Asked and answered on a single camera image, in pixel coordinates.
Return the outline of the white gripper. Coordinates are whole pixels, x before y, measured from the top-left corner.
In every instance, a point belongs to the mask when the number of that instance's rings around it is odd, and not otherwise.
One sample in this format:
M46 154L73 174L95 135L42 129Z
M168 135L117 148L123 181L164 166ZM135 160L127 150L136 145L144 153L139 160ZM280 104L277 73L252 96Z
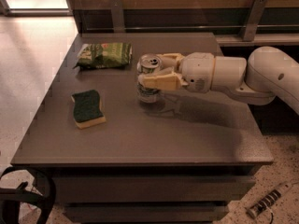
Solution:
M147 89L175 91L185 87L187 91L207 93L210 90L215 66L211 53L195 52L186 57L181 53L158 54L163 70L141 74L138 82Z

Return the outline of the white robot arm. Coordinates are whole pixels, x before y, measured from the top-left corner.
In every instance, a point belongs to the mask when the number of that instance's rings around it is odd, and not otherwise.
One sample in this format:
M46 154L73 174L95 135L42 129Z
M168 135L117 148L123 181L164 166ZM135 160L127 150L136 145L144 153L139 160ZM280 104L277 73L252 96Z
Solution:
M299 64L285 52L260 47L247 59L195 52L145 54L137 63L139 99L157 101L160 91L218 91L250 105L280 98L299 113Z

